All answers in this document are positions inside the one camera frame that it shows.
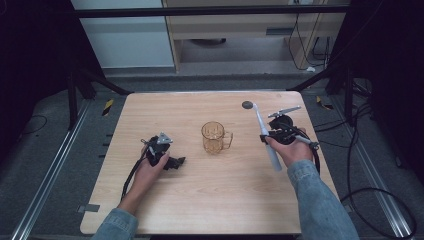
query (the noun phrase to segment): wooden table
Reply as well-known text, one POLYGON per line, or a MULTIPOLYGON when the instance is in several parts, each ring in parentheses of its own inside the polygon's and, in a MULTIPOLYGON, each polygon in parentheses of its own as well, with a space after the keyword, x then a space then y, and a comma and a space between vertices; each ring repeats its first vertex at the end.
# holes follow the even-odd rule
MULTIPOLYGON (((178 170, 163 171, 137 212, 140 234, 296 234, 300 233, 295 192, 286 168, 275 172, 253 109, 265 123, 281 108, 300 105, 288 115, 316 140, 311 121, 297 92, 137 93, 128 96, 86 212, 83 233, 94 233, 119 201, 122 186, 140 158, 140 139, 165 132, 173 139, 171 156, 186 157, 178 170), (230 149, 205 152, 201 127, 218 121, 234 133, 230 149)), ((326 162, 321 178, 336 193, 326 162)))

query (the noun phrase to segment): denim jacket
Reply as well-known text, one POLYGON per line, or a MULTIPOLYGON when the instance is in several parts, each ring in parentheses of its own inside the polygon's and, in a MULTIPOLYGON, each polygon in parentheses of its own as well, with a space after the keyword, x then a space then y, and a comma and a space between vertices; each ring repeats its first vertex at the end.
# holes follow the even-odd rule
MULTIPOLYGON (((287 173, 299 202, 300 228, 304 239, 359 239, 346 210, 320 179, 311 161, 295 162, 287 173)), ((137 226, 137 218, 115 208, 92 239, 132 239, 137 226)))

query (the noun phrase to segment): sleeve cuff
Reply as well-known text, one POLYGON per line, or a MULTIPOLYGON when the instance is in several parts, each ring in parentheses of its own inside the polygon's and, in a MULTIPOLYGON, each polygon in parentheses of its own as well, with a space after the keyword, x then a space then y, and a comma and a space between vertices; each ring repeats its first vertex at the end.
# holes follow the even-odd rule
POLYGON ((316 176, 319 177, 317 169, 311 160, 300 160, 287 169, 287 174, 289 175, 290 182, 293 187, 296 188, 297 183, 306 176, 316 176))
POLYGON ((133 236, 138 227, 138 220, 127 211, 120 208, 114 208, 106 217, 104 224, 113 225, 133 236))

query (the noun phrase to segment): wire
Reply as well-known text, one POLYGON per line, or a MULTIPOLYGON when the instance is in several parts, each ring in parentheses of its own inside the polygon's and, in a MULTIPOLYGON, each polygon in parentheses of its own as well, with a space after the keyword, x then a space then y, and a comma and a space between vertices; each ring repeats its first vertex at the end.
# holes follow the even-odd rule
POLYGON ((37 117, 39 117, 39 118, 43 118, 43 119, 44 119, 44 123, 41 125, 41 127, 37 128, 37 129, 35 129, 35 130, 32 130, 32 131, 29 131, 29 132, 23 132, 23 133, 22 133, 23 135, 38 132, 38 131, 40 131, 42 128, 44 128, 44 126, 46 126, 46 124, 47 124, 47 117, 45 117, 45 116, 43 116, 43 115, 34 115, 34 116, 32 116, 31 118, 37 118, 37 117))
POLYGON ((327 37, 324 53, 316 53, 315 52, 315 49, 316 49, 316 46, 317 46, 317 43, 318 43, 319 39, 320 38, 317 37, 317 39, 315 40, 314 46, 312 48, 312 56, 316 60, 322 60, 322 61, 324 61, 323 64, 324 64, 324 68, 325 68, 327 66, 327 64, 328 64, 328 61, 330 60, 330 52, 331 52, 331 50, 330 50, 330 45, 331 45, 330 44, 330 39, 331 39, 331 37, 327 37))
POLYGON ((367 224, 371 229, 373 229, 374 231, 376 231, 377 233, 381 234, 382 236, 391 238, 391 239, 409 239, 412 236, 415 235, 416 231, 417 231, 417 222, 415 220, 415 217, 413 216, 413 214, 411 213, 411 210, 408 208, 408 206, 397 196, 395 196, 394 194, 383 190, 383 189, 379 189, 379 188, 372 188, 372 187, 365 187, 365 188, 361 188, 361 189, 357 189, 355 191, 352 191, 351 189, 351 181, 350 181, 350 163, 351 163, 351 155, 352 155, 352 149, 353 149, 353 145, 354 145, 354 139, 355 136, 357 136, 359 138, 359 133, 358 133, 358 119, 359 119, 359 113, 362 111, 362 107, 368 108, 369 107, 369 103, 365 103, 364 105, 362 105, 360 108, 358 108, 357 113, 355 114, 355 118, 354 118, 354 122, 353 122, 353 136, 352 136, 352 140, 350 142, 349 145, 349 150, 348 150, 348 156, 347 156, 347 174, 346 174, 346 178, 347 178, 347 188, 348 188, 348 194, 346 196, 344 196, 343 198, 341 198, 340 202, 345 201, 346 199, 349 199, 352 205, 352 208, 354 209, 355 213, 358 215, 358 217, 365 223, 367 224), (408 215, 410 216, 410 220, 412 221, 412 231, 408 236, 405 237, 397 237, 397 236, 393 236, 390 234, 385 233, 382 230, 379 230, 377 227, 375 227, 374 225, 372 225, 369 221, 367 221, 365 219, 364 216, 362 216, 362 214, 359 212, 358 208, 356 207, 356 204, 353 200, 353 196, 359 192, 364 192, 364 191, 378 191, 378 192, 382 192, 385 194, 388 194, 390 196, 392 196, 398 203, 400 203, 403 208, 406 210, 406 212, 408 213, 408 215))
MULTIPOLYGON (((315 30, 315 27, 316 27, 317 22, 318 22, 318 17, 317 17, 317 19, 315 20, 315 24, 314 24, 314 27, 313 27, 312 31, 314 31, 314 30, 315 30)), ((297 14, 296 14, 296 21, 295 21, 294 26, 293 26, 293 31, 291 32, 290 37, 289 37, 289 52, 290 52, 290 55, 291 55, 291 57, 292 57, 292 59, 293 59, 293 62, 294 62, 295 67, 296 67, 298 70, 306 70, 306 69, 307 69, 307 68, 300 68, 299 66, 297 66, 296 61, 295 61, 295 59, 294 59, 293 52, 291 51, 291 38, 292 38, 292 36, 293 36, 293 33, 294 33, 295 29, 297 30, 297 34, 298 34, 298 36, 299 36, 299 42, 300 42, 300 45, 302 46, 303 56, 304 56, 305 60, 306 60, 306 61, 307 61, 307 62, 308 62, 308 63, 309 63, 312 67, 322 66, 323 64, 313 64, 313 63, 311 63, 311 62, 308 60, 308 57, 306 56, 305 46, 303 45, 302 38, 300 37, 299 24, 298 24, 298 22, 299 22, 299 13, 297 13, 297 14)))
POLYGON ((366 115, 366 114, 368 114, 368 113, 370 113, 370 112, 371 112, 371 110, 370 110, 370 111, 368 111, 368 112, 364 112, 364 113, 362 113, 362 111, 365 111, 365 110, 366 110, 366 109, 368 109, 368 108, 371 108, 371 106, 368 106, 368 105, 367 105, 367 107, 366 107, 366 108, 364 108, 364 109, 360 110, 360 111, 357 113, 357 114, 358 114, 358 116, 352 116, 350 119, 345 119, 345 120, 336 120, 336 121, 332 121, 332 122, 328 122, 328 123, 322 123, 322 124, 315 125, 315 126, 314 126, 314 128, 316 128, 316 127, 320 127, 320 126, 325 126, 325 125, 328 125, 328 124, 331 124, 331 123, 335 123, 335 122, 342 121, 342 122, 340 122, 340 123, 338 123, 338 124, 336 124, 336 125, 334 125, 334 126, 331 126, 331 127, 328 127, 328 128, 324 128, 324 129, 318 129, 318 130, 315 130, 315 132, 316 132, 316 133, 318 133, 318 132, 325 132, 325 131, 333 130, 333 129, 337 128, 337 127, 342 126, 342 125, 343 125, 343 124, 345 124, 345 123, 348 123, 348 122, 350 122, 350 121, 354 120, 356 117, 357 117, 357 118, 361 118, 362 116, 364 116, 364 115, 366 115))
POLYGON ((141 142, 143 142, 145 144, 145 148, 144 148, 143 152, 141 153, 140 159, 137 160, 137 162, 135 162, 133 168, 131 169, 130 174, 127 177, 127 180, 124 183, 124 187, 122 188, 121 201, 125 197, 125 195, 127 194, 128 185, 130 184, 131 179, 133 178, 135 171, 137 171, 138 167, 140 166, 140 163, 144 159, 146 159, 144 156, 146 155, 147 150, 149 149, 150 142, 147 142, 144 139, 141 139, 141 142))
POLYGON ((334 143, 330 143, 324 140, 318 140, 320 143, 325 143, 334 147, 340 147, 340 148, 349 148, 349 146, 342 146, 342 145, 338 145, 338 144, 334 144, 334 143))

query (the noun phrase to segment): metal bar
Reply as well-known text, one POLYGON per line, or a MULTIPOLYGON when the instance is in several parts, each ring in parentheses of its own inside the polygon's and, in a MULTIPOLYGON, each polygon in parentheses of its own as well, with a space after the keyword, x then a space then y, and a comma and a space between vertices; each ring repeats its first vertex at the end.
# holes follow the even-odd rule
MULTIPOLYGON (((337 112, 339 113, 340 117, 343 118, 342 103, 340 103, 340 100, 337 98, 332 99, 337 112)), ((353 137, 352 129, 347 124, 344 124, 344 126, 346 127, 349 136, 353 137)), ((370 181, 370 183, 376 188, 389 191, 387 185, 384 183, 384 180, 381 178, 380 174, 372 163, 371 158, 368 155, 361 139, 358 139, 358 142, 355 145, 355 150, 359 155, 359 161, 365 171, 365 175, 367 176, 368 181, 370 181)), ((411 234, 411 229, 409 228, 408 223, 406 222, 396 201, 392 197, 383 193, 376 193, 376 196, 396 236, 404 237, 411 234)))
POLYGON ((346 71, 346 82, 345 82, 345 117, 348 123, 353 126, 352 119, 352 105, 353 105, 353 74, 352 70, 347 67, 346 71))
POLYGON ((75 81, 74 76, 71 73, 69 73, 69 76, 67 77, 67 83, 68 83, 68 104, 69 104, 69 126, 68 130, 71 130, 78 119, 78 104, 77 104, 77 98, 76 98, 76 88, 75 88, 75 81))
POLYGON ((80 69, 80 72, 82 74, 84 74, 86 77, 88 77, 89 79, 102 84, 103 86, 111 89, 112 91, 114 91, 114 92, 116 92, 116 93, 118 93, 120 95, 129 95, 129 94, 133 93, 131 91, 127 91, 127 90, 125 90, 123 88, 120 88, 120 87, 116 86, 115 84, 107 81, 106 79, 104 79, 102 77, 99 77, 99 76, 91 73, 90 71, 88 71, 86 69, 80 69))
POLYGON ((268 6, 213 6, 213 7, 172 7, 132 9, 87 9, 52 12, 54 15, 78 18, 115 17, 159 17, 195 15, 240 15, 240 14, 287 14, 287 13, 345 13, 361 9, 362 6, 337 5, 268 5, 268 6))
POLYGON ((340 70, 341 67, 342 67, 341 64, 335 64, 335 63, 329 64, 326 69, 324 69, 321 72, 315 74, 314 76, 312 76, 308 80, 306 80, 306 81, 298 84, 297 86, 294 86, 292 88, 287 88, 287 91, 301 92, 304 89, 308 88, 309 86, 317 83, 321 79, 330 77, 337 70, 340 70))
POLYGON ((25 240, 28 238, 32 227, 34 226, 34 223, 37 220, 38 215, 40 214, 41 209, 43 208, 47 197, 50 194, 56 178, 59 175, 63 163, 68 156, 69 150, 71 149, 71 146, 74 143, 79 130, 81 129, 89 106, 90 101, 84 100, 79 112, 80 117, 78 118, 78 121, 76 122, 74 128, 69 130, 66 134, 65 139, 63 140, 62 145, 60 146, 52 164, 50 165, 50 168, 47 171, 43 182, 38 188, 37 193, 32 199, 30 206, 26 210, 25 215, 22 217, 18 226, 15 228, 12 234, 12 240, 25 240))

